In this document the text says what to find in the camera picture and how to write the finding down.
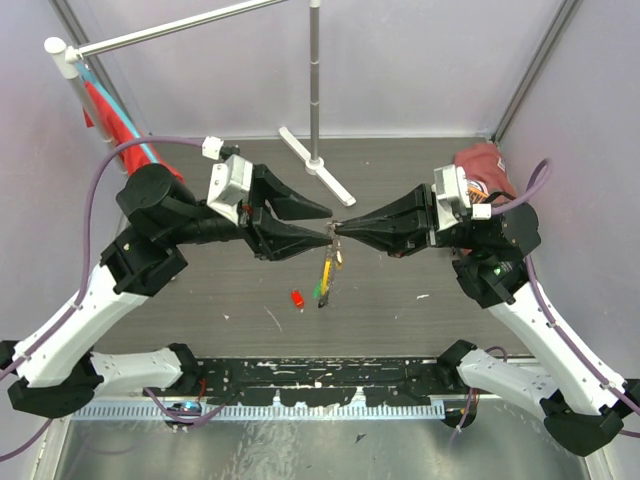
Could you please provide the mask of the large keyring with yellow handle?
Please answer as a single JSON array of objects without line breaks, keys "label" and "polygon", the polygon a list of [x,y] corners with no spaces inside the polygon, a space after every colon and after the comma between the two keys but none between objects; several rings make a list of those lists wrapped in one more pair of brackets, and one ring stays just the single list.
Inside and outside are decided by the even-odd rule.
[{"label": "large keyring with yellow handle", "polygon": [[327,225],[327,234],[331,238],[331,243],[325,249],[319,280],[313,291],[313,298],[317,302],[318,308],[326,307],[329,304],[335,273],[342,268],[344,263],[341,238],[336,233],[336,229],[340,225],[341,223],[336,221]]}]

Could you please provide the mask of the red key tag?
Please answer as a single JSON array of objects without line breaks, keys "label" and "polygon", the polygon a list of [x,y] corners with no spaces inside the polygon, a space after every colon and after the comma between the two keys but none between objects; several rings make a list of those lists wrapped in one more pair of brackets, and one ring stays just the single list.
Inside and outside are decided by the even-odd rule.
[{"label": "red key tag", "polygon": [[305,300],[304,300],[304,297],[303,297],[303,295],[301,294],[301,292],[299,290],[293,290],[291,292],[291,300],[292,300],[293,304],[295,305],[295,307],[300,312],[304,311]]}]

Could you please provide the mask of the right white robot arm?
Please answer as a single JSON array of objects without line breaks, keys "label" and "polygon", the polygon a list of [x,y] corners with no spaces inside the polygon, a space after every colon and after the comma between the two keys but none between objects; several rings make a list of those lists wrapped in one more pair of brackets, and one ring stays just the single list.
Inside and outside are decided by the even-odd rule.
[{"label": "right white robot arm", "polygon": [[437,359],[444,390],[483,390],[539,418],[569,452],[586,457],[610,443],[639,410],[639,382],[598,358],[553,308],[530,253],[540,245],[538,217],[527,203],[472,203],[422,184],[367,215],[338,223],[337,234],[391,257],[427,247],[454,248],[463,292],[500,320],[544,368],[542,375],[492,357],[465,340]]}]

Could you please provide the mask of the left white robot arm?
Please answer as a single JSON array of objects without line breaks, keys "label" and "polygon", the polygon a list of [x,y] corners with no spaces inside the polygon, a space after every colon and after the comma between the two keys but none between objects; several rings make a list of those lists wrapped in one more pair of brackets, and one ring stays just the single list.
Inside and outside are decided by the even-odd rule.
[{"label": "left white robot arm", "polygon": [[242,240],[258,259],[282,261],[330,243],[304,222],[330,218],[332,211],[263,164],[232,156],[214,166],[211,185],[212,197],[199,200],[161,164],[129,177],[116,197],[127,227],[76,296],[26,339],[1,345],[1,363],[16,375],[8,390],[15,410],[56,419],[95,398],[146,388],[191,395],[202,372],[185,344],[113,355],[98,353],[96,342],[186,268],[183,244]]}]

